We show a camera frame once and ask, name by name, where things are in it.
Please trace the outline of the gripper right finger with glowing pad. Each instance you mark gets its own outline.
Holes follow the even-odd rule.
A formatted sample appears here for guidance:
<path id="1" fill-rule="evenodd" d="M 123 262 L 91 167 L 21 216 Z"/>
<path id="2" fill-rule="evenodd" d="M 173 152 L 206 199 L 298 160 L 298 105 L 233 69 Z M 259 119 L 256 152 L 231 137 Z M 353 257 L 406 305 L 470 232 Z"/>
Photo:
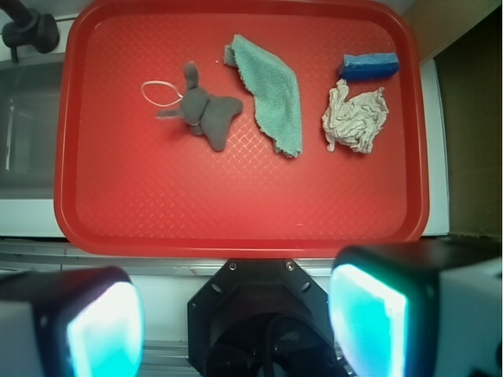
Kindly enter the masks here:
<path id="1" fill-rule="evenodd" d="M 329 319 L 358 376 L 499 376 L 502 250 L 489 240 L 344 248 Z"/>

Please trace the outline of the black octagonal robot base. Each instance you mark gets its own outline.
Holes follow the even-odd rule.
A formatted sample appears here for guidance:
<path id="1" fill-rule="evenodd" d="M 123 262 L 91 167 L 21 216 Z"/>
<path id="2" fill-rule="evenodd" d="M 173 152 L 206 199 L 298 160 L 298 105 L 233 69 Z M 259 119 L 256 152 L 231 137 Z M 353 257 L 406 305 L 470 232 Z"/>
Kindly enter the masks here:
<path id="1" fill-rule="evenodd" d="M 230 259 L 187 303 L 202 376 L 346 376 L 328 295 L 293 260 Z"/>

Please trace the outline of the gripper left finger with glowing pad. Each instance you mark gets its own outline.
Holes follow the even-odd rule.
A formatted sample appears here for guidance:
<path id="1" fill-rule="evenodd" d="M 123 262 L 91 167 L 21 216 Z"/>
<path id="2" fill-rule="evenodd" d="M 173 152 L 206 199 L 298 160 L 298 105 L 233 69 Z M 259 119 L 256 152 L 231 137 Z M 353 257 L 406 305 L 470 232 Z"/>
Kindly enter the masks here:
<path id="1" fill-rule="evenodd" d="M 136 376 L 141 294 L 117 267 L 1 275 L 3 376 Z"/>

